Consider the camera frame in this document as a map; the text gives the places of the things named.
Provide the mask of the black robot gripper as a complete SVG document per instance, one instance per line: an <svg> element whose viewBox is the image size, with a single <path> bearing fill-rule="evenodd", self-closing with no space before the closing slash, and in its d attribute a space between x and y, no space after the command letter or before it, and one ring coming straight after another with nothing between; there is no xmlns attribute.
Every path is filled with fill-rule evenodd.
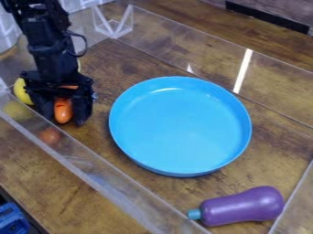
<svg viewBox="0 0 313 234"><path fill-rule="evenodd" d="M73 40L29 42L27 49L34 57L37 70L23 71L22 78L38 112L51 120L54 100L71 99L74 122L77 126L82 126L93 115L97 93L93 91L93 79L79 72L79 55Z"/></svg>

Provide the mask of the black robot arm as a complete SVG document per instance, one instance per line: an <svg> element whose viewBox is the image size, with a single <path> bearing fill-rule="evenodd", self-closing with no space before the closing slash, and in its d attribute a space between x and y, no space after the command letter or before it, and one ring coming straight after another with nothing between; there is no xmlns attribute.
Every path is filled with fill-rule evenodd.
<svg viewBox="0 0 313 234"><path fill-rule="evenodd" d="M39 113L58 120L57 103L70 104L70 119L83 125L93 115L97 94L93 79L79 73L79 57L69 28L69 13L59 0L0 0L27 37L37 68L21 73L26 93Z"/></svg>

